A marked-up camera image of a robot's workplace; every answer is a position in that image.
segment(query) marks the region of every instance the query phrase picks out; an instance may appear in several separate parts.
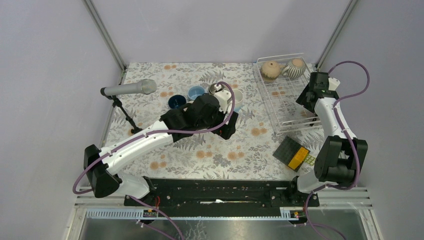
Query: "mug handle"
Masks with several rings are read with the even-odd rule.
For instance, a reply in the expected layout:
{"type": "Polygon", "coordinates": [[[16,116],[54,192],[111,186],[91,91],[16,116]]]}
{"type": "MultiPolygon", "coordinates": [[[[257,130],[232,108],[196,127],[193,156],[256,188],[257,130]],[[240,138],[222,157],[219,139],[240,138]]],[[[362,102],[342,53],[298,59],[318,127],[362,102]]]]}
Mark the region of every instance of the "mug handle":
{"type": "Polygon", "coordinates": [[[284,75],[284,73],[287,72],[287,70],[289,70],[289,66],[285,66],[285,68],[281,71],[281,75],[284,75]]]}

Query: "microphone head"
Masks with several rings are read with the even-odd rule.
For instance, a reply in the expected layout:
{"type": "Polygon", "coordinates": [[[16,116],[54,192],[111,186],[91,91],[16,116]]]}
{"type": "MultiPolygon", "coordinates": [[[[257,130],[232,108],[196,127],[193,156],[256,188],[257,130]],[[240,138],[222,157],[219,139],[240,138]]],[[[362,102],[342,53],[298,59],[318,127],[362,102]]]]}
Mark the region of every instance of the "microphone head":
{"type": "Polygon", "coordinates": [[[157,89],[156,82],[152,79],[143,79],[141,80],[141,93],[151,94],[154,93],[157,89]]]}

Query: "striped mug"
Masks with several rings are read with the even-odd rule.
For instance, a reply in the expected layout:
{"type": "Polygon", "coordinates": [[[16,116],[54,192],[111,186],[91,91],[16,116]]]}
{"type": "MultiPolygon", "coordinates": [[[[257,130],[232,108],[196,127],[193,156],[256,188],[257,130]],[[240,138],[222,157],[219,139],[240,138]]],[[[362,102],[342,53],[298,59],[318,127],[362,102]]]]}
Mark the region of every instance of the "striped mug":
{"type": "Polygon", "coordinates": [[[292,59],[281,71],[281,75],[286,75],[291,79],[297,79],[302,76],[306,70],[305,62],[300,58],[292,59]]]}

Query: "dark blue bowl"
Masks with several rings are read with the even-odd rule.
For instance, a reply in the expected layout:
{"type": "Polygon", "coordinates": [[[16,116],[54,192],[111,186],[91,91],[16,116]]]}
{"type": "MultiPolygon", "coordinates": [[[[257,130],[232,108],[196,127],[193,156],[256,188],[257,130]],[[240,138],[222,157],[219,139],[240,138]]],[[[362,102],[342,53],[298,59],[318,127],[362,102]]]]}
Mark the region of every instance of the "dark blue bowl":
{"type": "Polygon", "coordinates": [[[177,109],[186,103],[187,100],[183,95],[173,95],[168,100],[168,105],[172,109],[177,109]]]}

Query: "gray wall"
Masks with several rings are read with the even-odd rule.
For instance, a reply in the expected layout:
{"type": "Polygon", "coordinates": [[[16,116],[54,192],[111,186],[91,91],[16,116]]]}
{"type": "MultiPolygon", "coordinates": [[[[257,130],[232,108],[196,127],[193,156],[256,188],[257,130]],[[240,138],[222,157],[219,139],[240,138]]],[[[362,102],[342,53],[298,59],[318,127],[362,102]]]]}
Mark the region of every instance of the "gray wall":
{"type": "Polygon", "coordinates": [[[349,0],[94,0],[129,62],[316,62],[349,0]]]}
{"type": "Polygon", "coordinates": [[[80,0],[0,1],[0,238],[61,239],[120,71],[80,0]]]}
{"type": "MultiPolygon", "coordinates": [[[[341,107],[351,129],[369,144],[361,182],[386,240],[424,235],[423,23],[422,0],[361,1],[323,68],[354,60],[369,70],[369,91],[341,107]]],[[[333,76],[342,82],[341,96],[366,81],[354,65],[337,67],[333,76]]]]}

